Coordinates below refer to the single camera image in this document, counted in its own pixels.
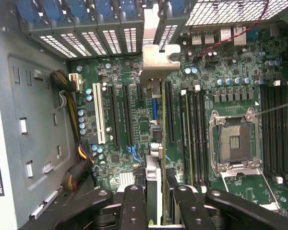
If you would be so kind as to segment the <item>silver chipset heatsink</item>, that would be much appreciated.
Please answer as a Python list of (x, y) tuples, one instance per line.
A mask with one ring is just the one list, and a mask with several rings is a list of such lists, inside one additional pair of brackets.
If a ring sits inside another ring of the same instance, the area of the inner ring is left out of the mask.
[(134, 184), (133, 172), (119, 173), (120, 186), (128, 186)]

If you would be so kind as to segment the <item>green motherboard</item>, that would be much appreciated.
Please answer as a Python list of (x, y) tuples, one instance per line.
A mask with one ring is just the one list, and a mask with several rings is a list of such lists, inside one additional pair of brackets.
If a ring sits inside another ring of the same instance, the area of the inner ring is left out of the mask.
[[(181, 51), (174, 55), (180, 69), (169, 74), (172, 84), (175, 142), (166, 140), (166, 168), (174, 169), (179, 184), (186, 183), (181, 90), (188, 95), (190, 137), (192, 138), (193, 185), (204, 194), (212, 188), (225, 189), (210, 165), (208, 127), (211, 112), (243, 114), (253, 107), (261, 112), (288, 103), (288, 39), (286, 32), (265, 38), (263, 32), (244, 34), (241, 46), (225, 45), (204, 56), (201, 34), (179, 39)], [(73, 77), (78, 77), (83, 91), (76, 95), (80, 142), (78, 149), (94, 161), (91, 176), (96, 187), (116, 192), (119, 173), (144, 167), (151, 142), (152, 98), (140, 85), (143, 58), (140, 55), (78, 60), (72, 63)], [(93, 83), (100, 83), (103, 93), (106, 143), (99, 144), (96, 128)], [(122, 86), (129, 86), (134, 145), (128, 146)], [(120, 147), (115, 148), (108, 87), (116, 89), (119, 110)], [(257, 116), (261, 146), (261, 167), (280, 206), (278, 213), (288, 213), (288, 107)], [(238, 174), (225, 178), (233, 194), (258, 205), (272, 199), (261, 175)]]

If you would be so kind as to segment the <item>CPU socket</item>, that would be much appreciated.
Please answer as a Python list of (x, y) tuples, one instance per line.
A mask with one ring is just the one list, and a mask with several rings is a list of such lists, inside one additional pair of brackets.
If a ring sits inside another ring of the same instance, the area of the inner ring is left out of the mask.
[(255, 109), (243, 114), (226, 115), (211, 112), (208, 139), (211, 167), (216, 177), (233, 168), (260, 168), (261, 146), (259, 120)]

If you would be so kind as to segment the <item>metal socket cover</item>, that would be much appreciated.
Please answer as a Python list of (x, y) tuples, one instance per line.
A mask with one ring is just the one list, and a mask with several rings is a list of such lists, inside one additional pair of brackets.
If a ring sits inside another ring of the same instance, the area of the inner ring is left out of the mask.
[(265, 205), (260, 205), (260, 206), (270, 211), (278, 212), (280, 210), (280, 206), (278, 204), (276, 196), (274, 195), (273, 190), (271, 189), (266, 177), (264, 176), (264, 173), (262, 172), (260, 168), (252, 169), (252, 168), (237, 168), (236, 167), (230, 170), (226, 170), (225, 172), (220, 172), (219, 174), (221, 175), (221, 178), (223, 180), (223, 183), (227, 192), (229, 192), (229, 189), (226, 184), (225, 178), (237, 176), (239, 173), (242, 173), (244, 175), (261, 175), (268, 188), (272, 202), (270, 204), (265, 204)]

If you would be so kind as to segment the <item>thin locking lever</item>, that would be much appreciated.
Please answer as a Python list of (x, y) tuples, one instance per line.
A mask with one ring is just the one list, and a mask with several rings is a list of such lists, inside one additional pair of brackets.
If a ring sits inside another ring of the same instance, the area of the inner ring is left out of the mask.
[(273, 111), (276, 111), (276, 110), (279, 110), (279, 109), (283, 109), (283, 108), (286, 108), (286, 107), (288, 107), (288, 103), (282, 104), (282, 105), (279, 105), (279, 106), (276, 106), (276, 107), (273, 107), (273, 108), (270, 108), (270, 109), (267, 109), (267, 110), (264, 110), (264, 111), (261, 111), (261, 112), (258, 112), (258, 113), (255, 113), (255, 116), (267, 114), (267, 113), (270, 113), (270, 112), (273, 112)]

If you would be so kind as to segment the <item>black open PC case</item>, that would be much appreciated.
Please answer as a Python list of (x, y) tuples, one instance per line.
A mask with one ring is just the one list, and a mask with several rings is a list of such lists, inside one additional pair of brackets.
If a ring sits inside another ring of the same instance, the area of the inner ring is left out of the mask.
[(288, 0), (0, 0), (0, 230), (288, 230)]

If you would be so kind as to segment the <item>black expansion slot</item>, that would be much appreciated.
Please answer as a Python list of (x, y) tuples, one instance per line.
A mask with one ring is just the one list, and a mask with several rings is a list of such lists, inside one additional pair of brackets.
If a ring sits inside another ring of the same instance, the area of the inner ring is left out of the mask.
[(165, 82), (165, 96), (166, 96), (166, 120), (168, 130), (168, 141), (175, 142), (175, 130), (174, 130), (174, 112), (173, 112), (173, 98), (172, 98), (172, 84), (170, 81)]
[(108, 87), (110, 110), (112, 112), (113, 137), (115, 148), (120, 147), (119, 110), (117, 107), (116, 89), (114, 86)]
[(126, 133), (127, 133), (127, 144), (128, 146), (134, 145), (133, 138), (133, 127), (132, 127), (132, 109), (130, 101), (130, 91), (129, 86), (124, 84), (122, 86), (123, 91), (123, 103), (124, 103), (124, 114), (125, 114), (125, 124), (126, 124)]

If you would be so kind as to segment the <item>black labelled RAM stick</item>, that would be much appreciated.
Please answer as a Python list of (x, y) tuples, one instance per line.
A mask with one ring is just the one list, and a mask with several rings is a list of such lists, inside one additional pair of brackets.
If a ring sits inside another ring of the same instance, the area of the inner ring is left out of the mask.
[(192, 166), (192, 138), (190, 137), (190, 121), (187, 90), (181, 90), (181, 118), (183, 126), (183, 142), (185, 156), (186, 183), (193, 185), (193, 166)]

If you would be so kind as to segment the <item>grey power supply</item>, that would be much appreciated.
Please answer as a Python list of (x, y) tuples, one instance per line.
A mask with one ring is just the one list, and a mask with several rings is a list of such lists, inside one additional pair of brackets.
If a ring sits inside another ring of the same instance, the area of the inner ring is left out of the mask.
[(0, 46), (0, 230), (38, 217), (75, 162), (67, 107), (50, 79), (62, 65), (29, 46)]

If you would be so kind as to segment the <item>white expansion slot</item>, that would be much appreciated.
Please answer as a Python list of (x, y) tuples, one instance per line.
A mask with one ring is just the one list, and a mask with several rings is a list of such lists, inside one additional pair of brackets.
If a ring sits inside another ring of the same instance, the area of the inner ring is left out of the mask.
[(96, 114), (96, 128), (97, 128), (97, 138), (99, 144), (106, 143), (105, 134), (105, 118), (104, 118), (104, 107), (103, 107), (103, 93), (100, 83), (93, 83), (93, 98), (95, 104), (95, 114)]

